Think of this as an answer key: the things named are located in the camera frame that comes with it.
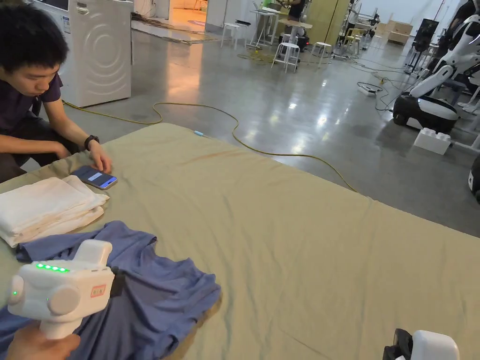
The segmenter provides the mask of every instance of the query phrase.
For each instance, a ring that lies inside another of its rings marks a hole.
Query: crumpled blue t-shirt
[[[113,221],[99,231],[54,235],[18,247],[23,262],[72,259],[86,239],[112,243],[108,266],[126,272],[121,296],[85,317],[75,333],[81,342],[69,359],[158,359],[169,355],[220,297],[215,275],[192,260],[174,262],[155,254],[156,237]],[[0,310],[0,360],[18,329],[31,320]]]

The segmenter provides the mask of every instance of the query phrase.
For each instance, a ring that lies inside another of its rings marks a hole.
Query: smartphone
[[[77,176],[82,182],[92,185],[100,190],[106,190],[115,185],[117,178],[104,172],[98,171],[90,166],[82,166],[78,170],[72,172],[72,175]]]

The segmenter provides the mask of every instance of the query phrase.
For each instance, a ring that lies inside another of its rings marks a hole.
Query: black wristwatch
[[[90,142],[91,142],[92,140],[95,140],[97,143],[100,143],[100,139],[98,138],[98,136],[90,135],[90,136],[87,137],[87,139],[85,140],[85,143],[84,143],[84,148],[85,148],[85,150],[89,150],[89,149],[88,149],[88,144],[90,144]]]

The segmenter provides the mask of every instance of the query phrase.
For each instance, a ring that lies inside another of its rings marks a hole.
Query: bed
[[[396,327],[480,354],[479,239],[171,124],[105,145],[105,214],[193,259],[223,296],[171,359],[381,359]],[[65,177],[76,154],[0,185]],[[0,243],[1,287],[20,264]]]

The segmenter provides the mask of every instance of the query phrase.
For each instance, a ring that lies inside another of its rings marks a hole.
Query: man's hand
[[[32,324],[15,333],[6,360],[64,360],[79,345],[78,335],[48,340],[38,329],[38,324]]]
[[[53,142],[53,152],[58,156],[59,159],[64,159],[71,155],[70,151],[68,151],[65,146],[56,141]]]
[[[95,140],[92,140],[88,144],[88,147],[90,150],[90,157],[95,161],[97,169],[109,174],[112,171],[112,159],[110,159],[107,153],[103,150],[102,146]]]

